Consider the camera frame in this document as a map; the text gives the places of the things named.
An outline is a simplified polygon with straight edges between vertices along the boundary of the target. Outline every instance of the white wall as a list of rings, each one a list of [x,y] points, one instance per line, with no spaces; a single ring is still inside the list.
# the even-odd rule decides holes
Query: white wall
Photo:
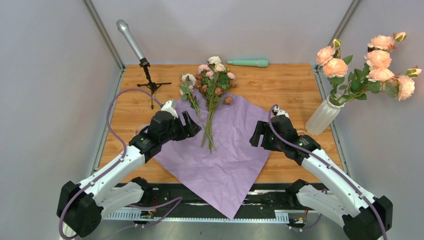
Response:
[[[363,68],[367,43],[379,34],[407,32],[391,53],[390,70],[424,68],[424,2],[364,0],[341,36],[344,56],[354,54],[350,69]],[[335,119],[353,178],[394,204],[389,239],[422,239],[424,214],[424,76],[412,98],[397,101],[385,93],[348,103]]]
[[[125,64],[138,64],[116,21],[125,20],[154,64],[266,58],[313,63],[350,0],[93,0]]]
[[[0,239],[58,239],[120,71],[80,0],[1,1],[0,23]]]

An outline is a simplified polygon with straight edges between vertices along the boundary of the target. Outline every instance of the silver microphone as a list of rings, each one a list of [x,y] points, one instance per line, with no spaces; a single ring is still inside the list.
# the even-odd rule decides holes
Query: silver microphone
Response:
[[[116,26],[118,27],[118,30],[122,33],[123,37],[128,42],[129,46],[131,47],[132,51],[137,56],[138,60],[140,60],[141,65],[147,65],[149,62],[146,60],[145,55],[140,50],[139,45],[137,45],[136,40],[134,39],[133,35],[130,32],[130,28],[128,27],[128,24],[126,24],[124,20],[120,19],[116,21]]]

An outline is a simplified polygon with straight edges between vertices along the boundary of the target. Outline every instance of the wooden tabletop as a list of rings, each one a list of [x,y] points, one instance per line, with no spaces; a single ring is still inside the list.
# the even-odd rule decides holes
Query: wooden tabletop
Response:
[[[180,98],[181,73],[196,74],[198,65],[152,65],[149,68],[151,79],[156,83],[172,82],[163,85],[155,96],[164,103],[169,99]],[[266,68],[232,66],[238,81],[238,87],[230,92],[245,97],[252,104],[269,111],[273,104],[286,110],[297,130],[305,131],[305,124],[320,105],[321,98],[310,64],[270,64]],[[120,90],[136,88],[137,84],[147,82],[143,69],[138,65],[129,65],[125,70]],[[120,96],[112,118],[112,128],[127,143],[136,128],[149,124],[153,115],[159,110],[155,105],[151,109],[151,100],[139,91],[130,91]],[[328,156],[340,167],[339,154],[328,127],[319,136],[313,137],[327,152]],[[99,168],[114,159],[122,151],[121,143],[108,134]],[[155,159],[131,172],[123,179],[129,182],[135,177],[143,177],[151,183],[178,183],[179,181],[166,171]],[[282,152],[272,152],[256,179],[257,183],[291,183],[297,179],[316,183],[319,180],[295,161],[285,157]]]

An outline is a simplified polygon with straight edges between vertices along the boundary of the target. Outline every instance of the green cylinder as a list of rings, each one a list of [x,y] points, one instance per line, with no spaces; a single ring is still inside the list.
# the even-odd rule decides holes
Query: green cylinder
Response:
[[[268,67],[268,60],[266,59],[251,59],[251,60],[235,59],[235,60],[228,60],[226,63],[236,65],[236,66],[254,66],[254,67],[260,67],[260,68]]]

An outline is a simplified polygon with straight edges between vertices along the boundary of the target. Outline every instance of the purple tissue paper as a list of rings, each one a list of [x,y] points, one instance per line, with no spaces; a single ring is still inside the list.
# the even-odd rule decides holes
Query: purple tissue paper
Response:
[[[194,95],[206,124],[206,100],[198,91]],[[232,106],[220,104],[212,120],[216,151],[210,153],[208,140],[200,147],[202,129],[195,137],[169,141],[155,158],[187,188],[233,219],[270,155],[270,151],[249,143],[257,122],[267,121],[268,113],[242,96],[226,96],[232,97]],[[202,126],[189,101],[179,99],[176,111],[179,116],[187,111]]]

